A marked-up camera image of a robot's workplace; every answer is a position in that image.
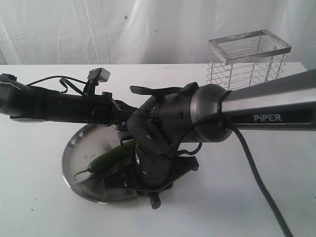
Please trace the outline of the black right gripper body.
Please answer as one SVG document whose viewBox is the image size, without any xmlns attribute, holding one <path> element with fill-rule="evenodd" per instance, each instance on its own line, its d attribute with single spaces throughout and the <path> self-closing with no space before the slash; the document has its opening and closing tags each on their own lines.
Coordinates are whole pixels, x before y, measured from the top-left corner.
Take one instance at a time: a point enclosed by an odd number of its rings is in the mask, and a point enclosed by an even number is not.
<svg viewBox="0 0 316 237">
<path fill-rule="evenodd" d="M 177 158 L 172 161 L 158 159 L 156 161 L 145 160 L 139 163 L 133 161 L 120 170 L 135 172 L 137 192 L 151 193 L 168 189 L 173 182 L 170 179 L 171 167 Z"/>
</svg>

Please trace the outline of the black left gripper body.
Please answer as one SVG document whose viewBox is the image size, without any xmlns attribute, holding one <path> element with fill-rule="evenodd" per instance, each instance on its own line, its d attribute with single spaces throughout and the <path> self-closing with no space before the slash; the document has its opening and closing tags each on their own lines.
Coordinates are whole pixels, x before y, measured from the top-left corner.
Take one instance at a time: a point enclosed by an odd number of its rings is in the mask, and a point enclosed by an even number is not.
<svg viewBox="0 0 316 237">
<path fill-rule="evenodd" d="M 112 93 L 103 92 L 102 95 L 93 96 L 94 123 L 106 126 L 116 125 L 117 130 L 127 132 L 127 121 L 137 110 L 121 100 L 112 98 Z"/>
</svg>

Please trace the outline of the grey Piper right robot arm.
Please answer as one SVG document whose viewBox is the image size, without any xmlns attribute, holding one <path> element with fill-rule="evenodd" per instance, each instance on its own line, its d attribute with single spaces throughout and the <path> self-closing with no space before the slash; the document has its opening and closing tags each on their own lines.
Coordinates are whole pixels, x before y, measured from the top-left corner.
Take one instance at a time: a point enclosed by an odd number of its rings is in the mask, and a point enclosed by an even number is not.
<svg viewBox="0 0 316 237">
<path fill-rule="evenodd" d="M 253 130 L 314 130 L 316 127 L 315 70 L 226 90 L 216 84 L 150 89 L 127 121 L 135 139 L 131 163 L 104 178 L 111 189 L 157 193 L 186 173 L 197 170 L 194 156 L 177 154 L 181 143 L 226 140 L 234 128 Z"/>
</svg>

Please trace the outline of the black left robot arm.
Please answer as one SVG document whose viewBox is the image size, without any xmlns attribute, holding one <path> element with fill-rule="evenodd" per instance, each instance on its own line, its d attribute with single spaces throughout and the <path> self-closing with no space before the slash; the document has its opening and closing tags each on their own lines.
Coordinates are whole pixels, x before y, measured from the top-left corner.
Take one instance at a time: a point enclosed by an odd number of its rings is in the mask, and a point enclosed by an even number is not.
<svg viewBox="0 0 316 237">
<path fill-rule="evenodd" d="M 112 93 L 95 93 L 100 82 L 106 82 L 110 73 L 102 68 L 89 72 L 84 89 L 71 83 L 71 77 L 60 76 L 60 83 L 72 88 L 77 95 L 66 91 L 51 90 L 21 84 L 10 74 L 0 76 L 0 112 L 19 122 L 69 122 L 102 124 L 110 126 L 127 122 L 137 110 L 121 100 L 112 98 Z"/>
</svg>

